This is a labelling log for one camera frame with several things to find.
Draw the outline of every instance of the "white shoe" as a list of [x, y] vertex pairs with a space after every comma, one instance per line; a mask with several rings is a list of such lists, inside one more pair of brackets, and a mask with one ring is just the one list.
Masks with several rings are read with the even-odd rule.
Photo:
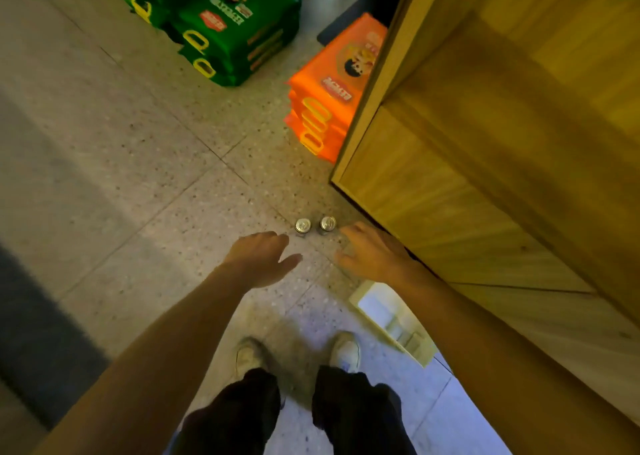
[[237, 346], [236, 380], [243, 379], [247, 372], [258, 368], [269, 371], [264, 346], [253, 337], [247, 337]]
[[360, 370], [360, 345], [352, 332], [340, 332], [335, 337], [329, 365], [349, 373]]

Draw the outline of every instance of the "can lid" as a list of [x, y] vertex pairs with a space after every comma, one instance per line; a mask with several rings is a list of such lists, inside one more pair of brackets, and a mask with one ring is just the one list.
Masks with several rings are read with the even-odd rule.
[[338, 222], [333, 216], [324, 216], [320, 221], [320, 227], [327, 232], [333, 231], [337, 224]]
[[311, 230], [311, 220], [303, 217], [296, 221], [296, 231], [300, 234], [306, 234]]

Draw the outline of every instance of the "person's left arm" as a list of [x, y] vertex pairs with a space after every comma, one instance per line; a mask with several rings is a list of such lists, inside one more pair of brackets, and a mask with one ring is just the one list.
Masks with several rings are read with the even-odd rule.
[[60, 421], [35, 455], [161, 454], [193, 400], [243, 295], [280, 281], [286, 235], [240, 238], [224, 262], [151, 324]]

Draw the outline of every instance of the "can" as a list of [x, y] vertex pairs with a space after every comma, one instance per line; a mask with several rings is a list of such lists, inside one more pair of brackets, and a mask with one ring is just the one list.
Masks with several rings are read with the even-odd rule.
[[303, 217], [296, 221], [296, 232], [299, 236], [304, 236], [311, 231], [311, 220]]
[[333, 231], [335, 229], [335, 227], [337, 225], [338, 225], [338, 222], [335, 220], [335, 217], [333, 217], [333, 216], [324, 216], [322, 219], [320, 219], [320, 224], [318, 226], [318, 232], [320, 234], [330, 233], [331, 231]]

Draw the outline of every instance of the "orange plastic bag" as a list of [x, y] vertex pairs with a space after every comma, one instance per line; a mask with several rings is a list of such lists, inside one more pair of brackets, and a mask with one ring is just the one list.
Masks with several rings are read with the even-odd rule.
[[384, 25], [363, 14], [289, 80], [285, 123], [318, 157], [337, 160], [386, 35]]

